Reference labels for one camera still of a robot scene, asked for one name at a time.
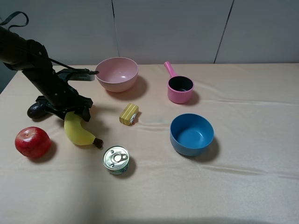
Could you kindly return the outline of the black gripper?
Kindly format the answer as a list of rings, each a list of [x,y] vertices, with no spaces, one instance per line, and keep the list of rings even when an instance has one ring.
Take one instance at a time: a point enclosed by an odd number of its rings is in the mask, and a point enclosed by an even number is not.
[[[75,89],[54,91],[48,95],[38,96],[36,102],[44,104],[47,113],[61,119],[65,118],[67,112],[74,112],[86,122],[91,118],[89,109],[93,105],[92,99],[79,95]]]

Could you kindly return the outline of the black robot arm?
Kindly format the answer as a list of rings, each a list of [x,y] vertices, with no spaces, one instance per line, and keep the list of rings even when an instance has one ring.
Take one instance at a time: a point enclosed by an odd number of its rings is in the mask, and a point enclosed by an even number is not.
[[[55,72],[54,60],[48,57],[42,44],[25,40],[4,28],[0,29],[0,60],[10,70],[21,71],[41,92],[36,102],[46,113],[64,119],[68,112],[74,112],[84,121],[90,120],[89,109],[93,101],[79,95],[68,80],[75,73],[95,75],[96,71],[65,66],[65,69]]]

